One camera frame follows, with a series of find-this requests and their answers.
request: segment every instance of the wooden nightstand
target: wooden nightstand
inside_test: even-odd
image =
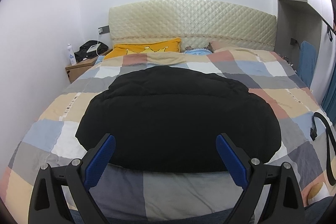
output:
[[[104,52],[102,55],[106,55],[111,51],[112,51],[112,49],[109,49],[106,52]],[[91,68],[95,64],[97,58],[98,58],[98,56],[96,56],[95,58],[92,58],[92,59],[86,59],[86,60],[83,60],[81,62],[78,62],[76,65],[66,67],[65,71],[67,72],[70,83],[75,81],[85,71],[87,71],[89,68]]]

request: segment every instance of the blue curtain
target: blue curtain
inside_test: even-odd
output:
[[[336,67],[331,77],[331,82],[328,87],[327,93],[325,94],[322,104],[323,110],[326,112],[327,116],[333,123],[336,124]]]

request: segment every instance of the checkered bedspread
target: checkered bedspread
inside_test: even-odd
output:
[[[312,185],[320,181],[335,194],[326,178],[326,135],[320,120],[316,121],[317,139],[313,142],[310,138],[312,115],[323,111],[277,54],[238,47],[206,56],[132,54],[104,60],[84,73],[55,99],[17,146],[1,180],[0,195],[19,224],[27,223],[30,196],[41,164],[67,165],[86,153],[75,133],[90,100],[118,75],[159,65],[216,73],[244,83],[271,105],[280,123],[282,145],[270,163],[292,164],[305,202]],[[211,122],[210,109],[202,115],[204,119],[199,122]],[[334,152],[331,158],[336,170]],[[90,190],[106,216],[129,220],[179,219],[218,212],[232,208],[241,191],[228,172],[161,174],[113,165],[107,166],[98,185]],[[64,192],[69,207],[75,209],[67,187]]]

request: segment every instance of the headboard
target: headboard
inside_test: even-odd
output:
[[[181,51],[212,40],[273,51],[277,19],[259,10],[213,0],[149,0],[112,7],[113,44],[154,43],[181,37]]]

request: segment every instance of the yellow pillow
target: yellow pillow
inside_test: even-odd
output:
[[[153,44],[115,44],[113,46],[113,51],[107,54],[104,59],[134,53],[180,52],[180,42],[181,38],[177,37],[168,41]]]

